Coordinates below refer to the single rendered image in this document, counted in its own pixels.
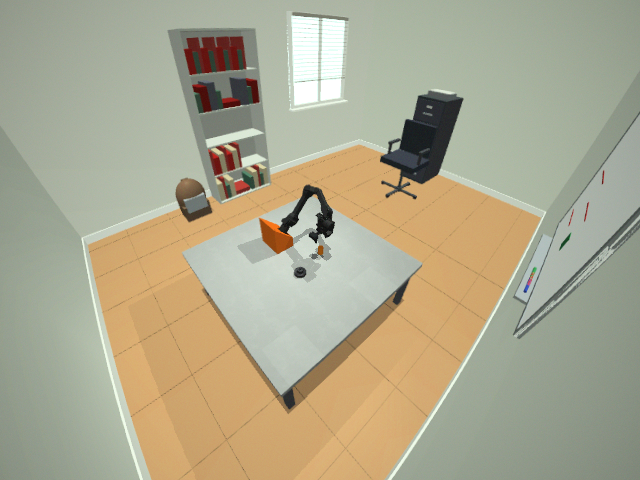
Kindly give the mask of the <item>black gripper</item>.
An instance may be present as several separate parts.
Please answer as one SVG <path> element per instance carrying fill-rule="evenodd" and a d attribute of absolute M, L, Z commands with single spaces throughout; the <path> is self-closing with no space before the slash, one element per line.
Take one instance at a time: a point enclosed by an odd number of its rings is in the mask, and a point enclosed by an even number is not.
<path fill-rule="evenodd" d="M 313 240 L 315 241 L 315 243 L 317 244 L 318 235 L 320 235 L 320 231 L 321 231 L 321 229 L 322 229 L 322 228 L 325 228 L 325 227 L 320 226 L 320 225 L 318 225 L 318 224 L 316 224 L 316 225 L 317 225 L 317 228 L 316 228 L 317 232 L 316 232 L 316 233 L 315 233 L 315 232 L 311 232 L 311 233 L 309 233 L 309 237 L 310 237 L 311 239 L 313 239 Z"/>

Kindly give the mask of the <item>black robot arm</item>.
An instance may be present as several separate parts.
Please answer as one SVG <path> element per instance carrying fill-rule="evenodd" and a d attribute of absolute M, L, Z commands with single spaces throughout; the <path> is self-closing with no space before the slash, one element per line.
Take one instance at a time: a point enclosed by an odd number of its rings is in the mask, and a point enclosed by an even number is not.
<path fill-rule="evenodd" d="M 302 210 L 308 198 L 312 197 L 313 194 L 315 195 L 317 194 L 317 197 L 321 204 L 321 212 L 323 214 L 323 215 L 321 213 L 316 214 L 317 224 L 325 227 L 321 229 L 320 234 L 323 234 L 326 238 L 331 236 L 335 226 L 335 222 L 332 221 L 333 210 L 327 204 L 327 201 L 324 197 L 322 190 L 319 187 L 314 187 L 309 184 L 304 186 L 302 191 L 302 196 L 298 201 L 297 205 L 295 206 L 293 212 L 291 212 L 290 214 L 288 214 L 287 217 L 281 220 L 282 225 L 280 226 L 280 228 L 278 228 L 281 232 L 287 234 L 287 231 L 289 230 L 289 228 L 297 224 L 299 220 L 298 215 L 300 211 Z"/>

